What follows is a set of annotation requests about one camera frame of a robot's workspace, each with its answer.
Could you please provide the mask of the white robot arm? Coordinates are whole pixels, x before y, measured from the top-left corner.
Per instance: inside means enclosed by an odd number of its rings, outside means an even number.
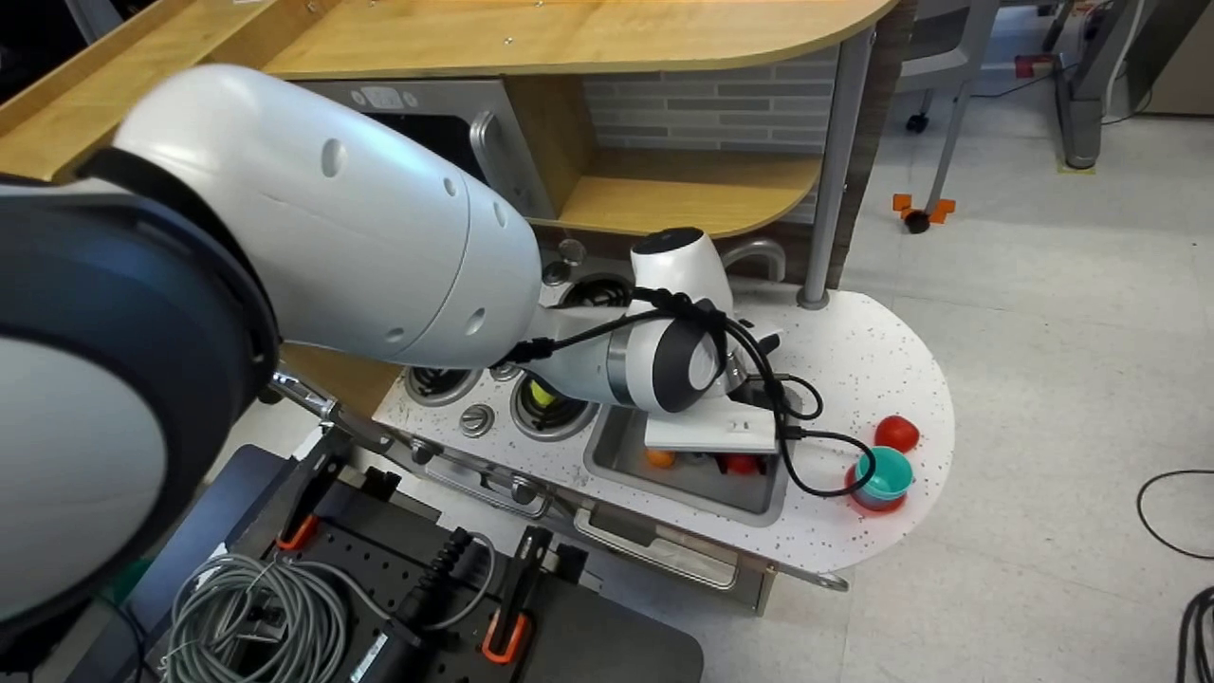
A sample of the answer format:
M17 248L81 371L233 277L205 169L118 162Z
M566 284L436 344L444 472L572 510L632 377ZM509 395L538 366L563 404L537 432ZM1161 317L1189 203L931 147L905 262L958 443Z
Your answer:
M494 186L245 64L161 80L70 183L0 190L0 642L33 661L151 551L290 342L523 366L676 417L719 395L731 288L699 228L635 245L620 318L546 307Z

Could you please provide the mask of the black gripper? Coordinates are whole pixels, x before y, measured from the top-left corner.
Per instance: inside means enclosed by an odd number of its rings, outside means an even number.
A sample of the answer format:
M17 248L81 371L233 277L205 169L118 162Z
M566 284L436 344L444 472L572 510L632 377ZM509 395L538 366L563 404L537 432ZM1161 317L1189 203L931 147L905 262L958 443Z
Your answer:
M651 417L645 443L663 452L776 456L776 413L747 404L702 404L687 413Z

